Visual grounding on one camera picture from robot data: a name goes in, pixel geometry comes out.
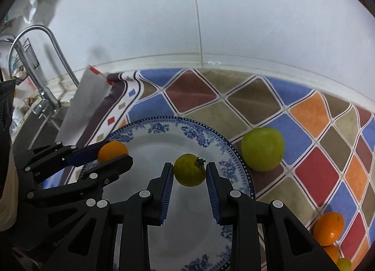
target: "green fruit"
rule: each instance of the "green fruit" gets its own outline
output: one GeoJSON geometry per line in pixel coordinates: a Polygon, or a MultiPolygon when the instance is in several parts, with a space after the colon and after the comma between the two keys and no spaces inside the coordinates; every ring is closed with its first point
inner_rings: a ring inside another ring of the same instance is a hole
{"type": "Polygon", "coordinates": [[[250,168],[258,172],[267,172],[280,164],[284,147],[282,134],[272,127],[252,129],[241,141],[243,159],[250,168]]]}
{"type": "Polygon", "coordinates": [[[198,186],[206,179],[205,162],[193,154],[184,154],[174,163],[173,174],[184,186],[198,186]]]}
{"type": "Polygon", "coordinates": [[[340,271],[351,271],[351,261],[347,258],[339,258],[336,263],[340,271]]]}

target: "metal sink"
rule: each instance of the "metal sink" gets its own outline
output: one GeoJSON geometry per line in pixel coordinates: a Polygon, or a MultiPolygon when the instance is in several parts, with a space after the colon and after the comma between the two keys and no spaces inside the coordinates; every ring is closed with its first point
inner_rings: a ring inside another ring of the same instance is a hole
{"type": "Polygon", "coordinates": [[[31,148],[54,143],[67,110],[68,107],[62,106],[53,111],[48,106],[41,117],[30,112],[14,139],[13,153],[18,155],[31,148]]]}

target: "metal faucet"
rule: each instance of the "metal faucet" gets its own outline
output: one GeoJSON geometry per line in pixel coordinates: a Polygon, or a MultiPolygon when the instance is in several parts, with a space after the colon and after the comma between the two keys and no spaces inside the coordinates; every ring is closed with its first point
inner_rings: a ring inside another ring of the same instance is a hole
{"type": "Polygon", "coordinates": [[[30,76],[31,80],[35,84],[35,87],[38,89],[38,92],[40,96],[42,97],[42,101],[36,106],[34,109],[36,115],[40,115],[41,113],[44,112],[44,110],[47,108],[47,106],[50,104],[54,110],[58,110],[60,108],[60,102],[56,99],[56,97],[53,95],[52,91],[42,82],[40,81],[38,75],[35,73],[33,65],[23,48],[22,44],[20,43],[20,38],[25,35],[27,32],[31,30],[41,30],[45,32],[48,37],[50,38],[53,47],[55,48],[61,62],[63,63],[66,71],[68,72],[69,76],[72,78],[74,84],[78,87],[79,82],[74,75],[74,72],[70,68],[68,62],[66,61],[65,56],[61,52],[61,49],[59,47],[59,44],[57,43],[55,36],[53,35],[52,31],[43,26],[43,25],[33,25],[30,27],[27,27],[25,30],[23,30],[20,34],[15,37],[12,34],[0,34],[0,42],[5,41],[7,43],[11,43],[12,46],[9,50],[9,55],[8,55],[8,70],[9,70],[9,75],[12,77],[12,67],[11,67],[11,55],[14,49],[16,49],[18,56],[25,67],[28,75],[30,76]]]}

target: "blue floral plate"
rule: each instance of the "blue floral plate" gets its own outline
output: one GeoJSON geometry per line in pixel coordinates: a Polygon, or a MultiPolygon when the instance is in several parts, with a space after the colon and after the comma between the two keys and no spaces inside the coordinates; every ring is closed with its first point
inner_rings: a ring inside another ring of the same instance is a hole
{"type": "MultiPolygon", "coordinates": [[[[151,179],[160,176],[165,162],[173,164],[185,153],[215,162],[219,174],[235,189],[254,198],[250,173],[238,151],[201,123],[179,117],[148,118],[115,131],[108,139],[123,142],[134,160],[129,172],[104,188],[103,198],[111,203],[145,189],[151,179]]],[[[232,227],[217,225],[212,216],[206,183],[184,187],[175,180],[164,225],[149,227],[151,269],[226,270],[231,242],[232,227]]]]}

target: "wall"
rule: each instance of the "wall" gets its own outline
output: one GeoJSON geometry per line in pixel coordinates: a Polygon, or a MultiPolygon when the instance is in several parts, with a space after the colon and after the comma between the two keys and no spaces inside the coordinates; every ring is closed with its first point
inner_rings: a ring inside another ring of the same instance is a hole
{"type": "MultiPolygon", "coordinates": [[[[357,0],[39,1],[35,23],[52,29],[74,70],[168,55],[276,74],[375,109],[375,19],[357,0]]],[[[46,36],[30,39],[45,79],[65,74],[46,36]]]]}

